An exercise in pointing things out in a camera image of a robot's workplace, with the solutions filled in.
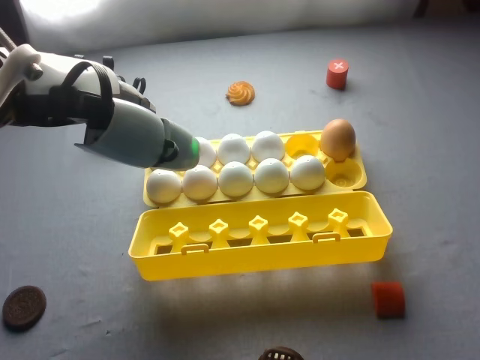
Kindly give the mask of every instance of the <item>orange pastry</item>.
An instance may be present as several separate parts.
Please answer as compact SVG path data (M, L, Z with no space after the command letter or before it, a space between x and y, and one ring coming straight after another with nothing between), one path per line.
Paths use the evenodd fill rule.
M254 100L255 90L254 87L246 81L234 82L228 88L226 98L232 105L243 107Z

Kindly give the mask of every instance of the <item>egg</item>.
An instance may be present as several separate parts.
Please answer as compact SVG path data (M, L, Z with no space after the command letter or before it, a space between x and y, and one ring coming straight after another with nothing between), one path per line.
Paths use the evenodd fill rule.
M156 169L147 179L146 190L154 203L169 203L179 197L182 182L173 171Z
M262 162L265 159L282 160L285 155L285 147L282 139L271 131L262 131L255 136L252 145L252 156Z
M232 161L225 165L218 176L218 187L228 197L241 197L252 190L254 176L243 163Z
M212 167L217 160L215 149L207 139L203 137L197 137L196 139L200 144L200 160L198 161L198 164L203 165L204 167Z
M290 170L290 181L302 190L319 188L325 182L325 168L316 157L299 157Z
M192 200L208 199L217 187L217 176L207 166L197 165L183 177L183 192Z
M335 161L344 161L355 151L353 126L343 118L330 121L320 137L320 148Z
M256 167L255 185L264 193L279 193L285 190L288 183L288 170L281 161L265 159Z
M245 164L250 159L250 147L243 137L236 133L229 133L220 141L217 156L223 165L231 161Z

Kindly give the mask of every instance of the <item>white egg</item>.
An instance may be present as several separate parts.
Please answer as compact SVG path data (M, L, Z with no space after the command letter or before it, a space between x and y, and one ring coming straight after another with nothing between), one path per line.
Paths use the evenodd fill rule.
M258 161L265 159L282 160L285 155L285 147L282 139L271 131L262 131L255 136L252 145L252 156Z
M203 137L197 137L196 139L200 144L200 160L198 164L203 165L204 167L212 167L217 160L215 149L207 139Z
M265 159L255 170L255 185L264 193L279 193L288 186L289 174L284 163L277 159Z
M252 190L253 186L252 172L238 161L225 165L218 176L220 191L229 197L241 197Z
M236 133L229 133L220 141L217 156L223 165L231 161L245 164L250 159L250 147L243 137Z
M304 155L293 164L290 180L299 189L317 189L325 182L325 169L316 157Z
M207 166L197 165L183 177L183 192L192 200L208 199L217 187L217 176Z
M148 197L154 203L164 204L175 200L182 192L182 182L173 171L156 169L147 179Z

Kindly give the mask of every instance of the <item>white backdrop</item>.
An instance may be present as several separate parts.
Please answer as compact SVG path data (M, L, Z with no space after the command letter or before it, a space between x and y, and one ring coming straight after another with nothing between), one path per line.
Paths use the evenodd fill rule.
M407 19L419 0L20 0L31 44L113 47Z

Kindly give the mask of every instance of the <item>red game piece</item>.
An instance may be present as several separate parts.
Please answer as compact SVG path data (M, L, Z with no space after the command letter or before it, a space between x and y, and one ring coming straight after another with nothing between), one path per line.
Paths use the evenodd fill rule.
M348 62L336 58L328 63L327 85L333 89L343 90L347 84Z
M380 319L399 319L405 317L405 295L401 283L372 283L375 313Z

